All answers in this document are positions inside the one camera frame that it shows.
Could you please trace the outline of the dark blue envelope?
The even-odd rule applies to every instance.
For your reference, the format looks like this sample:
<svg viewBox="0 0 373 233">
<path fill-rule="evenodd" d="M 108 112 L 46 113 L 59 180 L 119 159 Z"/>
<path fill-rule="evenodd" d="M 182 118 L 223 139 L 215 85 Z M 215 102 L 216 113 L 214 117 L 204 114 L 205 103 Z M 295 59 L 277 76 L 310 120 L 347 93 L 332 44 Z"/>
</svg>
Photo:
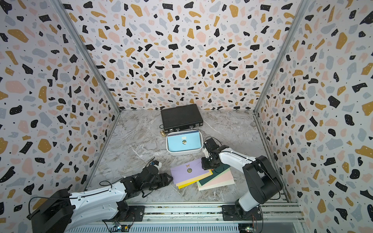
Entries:
<svg viewBox="0 0 373 233">
<path fill-rule="evenodd" d="M 180 132 L 175 132 L 175 135 L 185 135 L 185 134 L 194 134 L 194 133 L 199 133 L 199 131 L 198 130 L 180 131 Z"/>
</svg>

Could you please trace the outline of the light blue envelope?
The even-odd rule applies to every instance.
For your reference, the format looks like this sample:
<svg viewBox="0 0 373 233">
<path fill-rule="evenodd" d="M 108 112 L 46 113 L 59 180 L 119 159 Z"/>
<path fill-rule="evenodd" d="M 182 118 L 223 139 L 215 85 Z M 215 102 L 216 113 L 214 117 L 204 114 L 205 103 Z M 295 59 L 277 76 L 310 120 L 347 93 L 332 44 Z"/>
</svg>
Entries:
<svg viewBox="0 0 373 233">
<path fill-rule="evenodd" d="M 168 137 L 168 147 L 171 152 L 196 150 L 201 147 L 199 133 L 172 135 Z"/>
</svg>

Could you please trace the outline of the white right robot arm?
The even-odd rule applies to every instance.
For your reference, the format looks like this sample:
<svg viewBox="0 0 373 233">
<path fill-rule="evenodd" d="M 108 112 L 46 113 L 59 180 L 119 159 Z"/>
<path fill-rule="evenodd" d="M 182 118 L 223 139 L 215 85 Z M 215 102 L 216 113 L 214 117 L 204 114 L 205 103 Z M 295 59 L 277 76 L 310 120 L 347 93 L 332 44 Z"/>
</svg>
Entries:
<svg viewBox="0 0 373 233">
<path fill-rule="evenodd" d="M 234 205 L 223 205 L 222 214 L 225 221 L 249 220 L 255 217 L 262 220 L 260 205 L 266 203 L 276 194 L 281 194 L 283 185 L 280 178 L 265 156 L 250 157 L 234 151 L 230 147 L 203 146 L 205 157 L 201 159 L 204 170 L 216 169 L 229 165 L 242 172 L 248 191 Z"/>
</svg>

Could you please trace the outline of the dark green envelope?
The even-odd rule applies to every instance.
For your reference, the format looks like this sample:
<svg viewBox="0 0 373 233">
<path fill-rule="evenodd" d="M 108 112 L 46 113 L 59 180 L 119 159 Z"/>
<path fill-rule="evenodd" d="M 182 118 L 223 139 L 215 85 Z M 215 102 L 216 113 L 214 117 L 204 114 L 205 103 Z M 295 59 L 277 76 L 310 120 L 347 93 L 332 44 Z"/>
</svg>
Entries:
<svg viewBox="0 0 373 233">
<path fill-rule="evenodd" d="M 226 164 L 220 165 L 219 167 L 212 170 L 212 175 L 210 175 L 210 176 L 208 176 L 204 179 L 199 180 L 198 185 L 199 186 L 205 185 L 206 183 L 208 183 L 212 179 L 216 178 L 217 176 L 219 176 L 221 173 L 223 173 L 224 171 L 226 171 L 229 168 L 230 168 L 229 165 L 226 165 Z"/>
</svg>

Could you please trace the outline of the lilac envelope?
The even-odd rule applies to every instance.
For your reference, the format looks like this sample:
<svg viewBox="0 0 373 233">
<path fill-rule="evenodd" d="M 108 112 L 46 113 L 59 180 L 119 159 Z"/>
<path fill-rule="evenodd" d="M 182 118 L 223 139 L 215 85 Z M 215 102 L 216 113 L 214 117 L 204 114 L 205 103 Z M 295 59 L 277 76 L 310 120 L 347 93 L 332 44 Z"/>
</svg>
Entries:
<svg viewBox="0 0 373 233">
<path fill-rule="evenodd" d="M 178 188 L 183 188 L 213 174 L 211 170 L 202 168 L 202 159 L 179 165 L 171 168 L 173 181 Z"/>
</svg>

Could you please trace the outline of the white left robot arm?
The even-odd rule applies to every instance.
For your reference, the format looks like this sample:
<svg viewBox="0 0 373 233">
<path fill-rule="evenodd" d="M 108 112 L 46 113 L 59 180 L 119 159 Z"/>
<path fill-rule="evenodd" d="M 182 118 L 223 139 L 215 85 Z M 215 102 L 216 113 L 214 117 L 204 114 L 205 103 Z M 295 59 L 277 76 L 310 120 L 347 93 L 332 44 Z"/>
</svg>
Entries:
<svg viewBox="0 0 373 233">
<path fill-rule="evenodd" d="M 67 189 L 56 191 L 27 218 L 34 233 L 64 233 L 73 228 L 98 221 L 136 220 L 135 211 L 126 202 L 145 191 L 153 192 L 168 186 L 173 177 L 159 173 L 157 165 L 147 165 L 141 173 L 124 177 L 98 189 L 70 193 Z"/>
</svg>

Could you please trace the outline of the bright yellow envelope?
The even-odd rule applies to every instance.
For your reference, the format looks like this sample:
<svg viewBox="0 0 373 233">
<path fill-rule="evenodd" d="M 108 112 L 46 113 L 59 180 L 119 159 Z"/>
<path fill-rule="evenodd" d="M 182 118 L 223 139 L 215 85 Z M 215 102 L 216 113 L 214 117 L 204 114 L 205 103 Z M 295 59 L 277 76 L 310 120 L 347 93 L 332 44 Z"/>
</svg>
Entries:
<svg viewBox="0 0 373 233">
<path fill-rule="evenodd" d="M 182 188 L 187 187 L 187 186 L 189 186 L 191 184 L 194 184 L 194 183 L 196 183 L 196 182 L 198 182 L 198 181 L 200 181 L 200 180 L 202 180 L 204 178 L 207 178 L 207 177 L 209 177 L 211 175 L 213 175 L 213 172 L 212 172 L 212 170 L 209 170 L 207 174 L 204 174 L 204 175 L 201 175 L 201 176 L 199 176 L 197 178 L 194 178 L 194 180 L 192 180 L 189 183 L 177 185 L 177 187 L 178 187 L 178 189 L 182 189 Z"/>
</svg>

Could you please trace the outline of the white storage tray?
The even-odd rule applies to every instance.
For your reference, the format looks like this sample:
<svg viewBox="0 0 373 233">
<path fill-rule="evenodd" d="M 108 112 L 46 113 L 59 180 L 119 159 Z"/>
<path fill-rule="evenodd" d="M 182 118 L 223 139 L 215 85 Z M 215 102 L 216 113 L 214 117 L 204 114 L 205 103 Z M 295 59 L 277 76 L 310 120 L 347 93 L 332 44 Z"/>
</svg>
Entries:
<svg viewBox="0 0 373 233">
<path fill-rule="evenodd" d="M 203 137 L 198 130 L 170 133 L 166 137 L 166 149 L 171 155 L 198 153 L 203 148 Z"/>
</svg>

